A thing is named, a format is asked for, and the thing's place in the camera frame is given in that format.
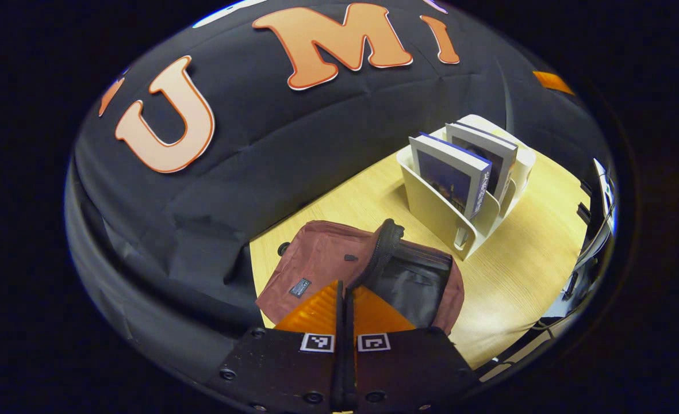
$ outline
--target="letter cutout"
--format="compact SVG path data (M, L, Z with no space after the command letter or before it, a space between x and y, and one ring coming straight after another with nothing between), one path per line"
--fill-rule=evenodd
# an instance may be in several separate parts
M142 117L143 102L127 108L115 128L115 137L125 141L142 162L159 173L175 173L194 162L206 150L214 134L214 113L186 73L190 56L171 63L150 83L151 94L162 92L183 118L185 131L173 144L158 139Z
M114 94L116 94L116 92L119 91L119 87L122 86L123 82L124 82L124 78L115 81L109 87L109 89L107 89L105 94L102 96L102 104L100 104L100 106L99 106L99 117L100 118L102 118L102 115L107 110L107 106L109 106L110 102L112 101L112 98L114 97Z
M294 69L287 83L296 91L329 82L339 73L336 65L321 59L316 47L353 71L362 67L365 39L373 50L368 61L376 68L413 62L388 20L388 10L378 5L351 3L342 24L317 11L294 7L258 18L252 27L268 28L277 35Z
M439 53L436 57L442 63L449 63L450 65L459 63L459 55L454 52L454 45L452 45L452 40L449 39L449 34L447 33L447 25L429 16L421 16L421 20L425 21L434 33L436 45L439 47Z
M437 3L434 3L434 0L424 0L424 2L426 2L427 5L437 9L438 11L440 11L442 13L444 13L445 15L449 14L448 11L439 7L439 5L437 5Z

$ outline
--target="cable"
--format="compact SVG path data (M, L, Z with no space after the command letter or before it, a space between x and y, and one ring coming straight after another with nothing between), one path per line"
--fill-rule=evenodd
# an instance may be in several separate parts
M541 322L540 319L537 320L537 322L536 322L536 325L538 325L538 324L541 324L541 328L532 327L531 329L533 329L534 331L546 331L546 332L549 333L549 338L550 338L550 339L556 338L556 336L554 336L553 333L551 333L551 329L549 329L549 327L547 327L547 325L544 325L544 324Z
M574 309L570 310L570 312L567 312L567 314L562 319L559 319L556 322L549 323L549 325L543 325L542 324L541 327L537 327L536 325L541 323L541 320L539 319L539 320L537 320L536 324L534 324L534 326L531 327L531 329L534 330L534 331L546 331L551 327L555 327L556 325L560 324L561 322L566 320L568 317L570 317L571 314L576 312L577 309L579 309L579 307L581 307L582 304L585 303L585 302L586 302L586 298L582 299L582 301L577 306L575 306Z
M612 178L610 178L610 175L608 175L608 173L600 174L600 175L597 176L597 178L600 178L600 177L602 177L603 175L607 178L607 180L608 180L608 185L610 185L610 186L612 186L613 188L615 188L615 182L612 180ZM610 217L612 217L612 213L613 213L613 210L615 210L615 203L616 203L615 195L614 195L614 194L613 194L612 198L613 198L613 200L612 200L612 202L610 203L610 208L608 209L608 214L605 215L605 219L603 219L603 222L600 224L600 228L597 229L597 232L595 233L595 236L592 238L592 241L589 242L589 246L587 246L587 248L583 250L583 252L585 252L584 254L586 254L586 252L589 251L589 249L591 249L592 246L594 246L594 242L595 242L595 240L597 240L597 234L600 234L600 231L602 231L603 228L605 227L605 223L607 223L607 222L608 222L608 219L609 219ZM600 249L603 248L603 246L605 246L605 241L603 241L603 243L597 248L597 251L595 251L594 254L592 254L592 256L598 254L598 253L600 252ZM582 259L582 257L584 257L584 256L579 256L579 258L577 259L577 262L578 262L578 263L580 262L580 260Z

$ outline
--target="screw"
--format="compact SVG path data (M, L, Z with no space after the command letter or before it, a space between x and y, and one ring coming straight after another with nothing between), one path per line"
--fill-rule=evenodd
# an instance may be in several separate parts
M379 403L385 399L385 393L383 391L373 391L371 393L367 393L365 399L371 403Z
M237 374L233 370L221 369L219 370L219 375L227 381L231 381L237 377Z
M308 404L318 404L324 401L324 396L319 393L308 393L303 396L304 401Z

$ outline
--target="backpack label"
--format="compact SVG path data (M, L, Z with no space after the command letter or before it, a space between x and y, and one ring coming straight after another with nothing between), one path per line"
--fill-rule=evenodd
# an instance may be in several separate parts
M305 278L301 278L301 280L299 280L298 283L296 283L296 285L293 286L291 290L289 290L289 293L297 298L300 298L309 285L311 285L310 281L306 280Z

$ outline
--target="orange tape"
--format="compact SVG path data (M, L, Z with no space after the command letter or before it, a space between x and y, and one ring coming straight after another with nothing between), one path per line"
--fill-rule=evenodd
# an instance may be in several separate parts
M541 82L541 86L574 95L574 92L571 91L567 84L565 84L565 81L559 76L539 71L534 71L534 75L536 76L536 79L539 79L539 82Z
M336 292L337 281L334 281L296 306L275 328L281 331L335 335ZM355 338L357 335L407 331L416 328L388 302L365 286L358 286L354 294Z

